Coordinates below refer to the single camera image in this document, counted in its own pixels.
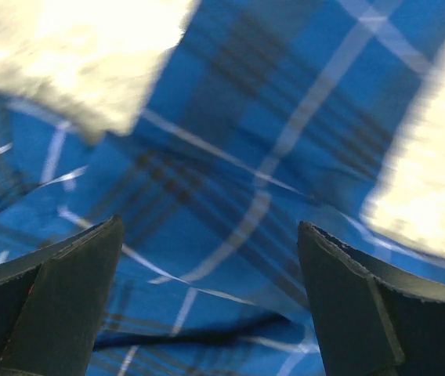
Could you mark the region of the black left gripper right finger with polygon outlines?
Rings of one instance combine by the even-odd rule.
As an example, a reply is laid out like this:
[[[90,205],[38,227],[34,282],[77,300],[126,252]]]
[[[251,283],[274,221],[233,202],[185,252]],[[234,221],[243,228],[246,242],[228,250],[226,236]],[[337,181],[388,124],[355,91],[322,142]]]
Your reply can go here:
[[[326,374],[445,376],[445,284],[308,222],[298,256]]]

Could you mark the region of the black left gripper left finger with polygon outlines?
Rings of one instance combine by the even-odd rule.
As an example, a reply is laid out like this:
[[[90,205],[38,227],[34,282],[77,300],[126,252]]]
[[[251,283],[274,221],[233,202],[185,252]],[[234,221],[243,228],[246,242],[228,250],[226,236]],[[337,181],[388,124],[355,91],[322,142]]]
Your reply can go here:
[[[114,216],[0,264],[0,375],[83,375],[121,254]]]

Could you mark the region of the blue plaid long sleeve shirt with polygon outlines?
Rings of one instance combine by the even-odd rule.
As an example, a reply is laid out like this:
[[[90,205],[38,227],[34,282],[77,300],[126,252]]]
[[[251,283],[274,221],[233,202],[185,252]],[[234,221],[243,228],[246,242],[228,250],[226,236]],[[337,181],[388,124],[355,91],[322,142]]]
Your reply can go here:
[[[308,222],[445,284],[361,211],[445,42],[445,1],[202,1],[126,136],[0,94],[0,264],[117,216],[83,375],[328,375]]]

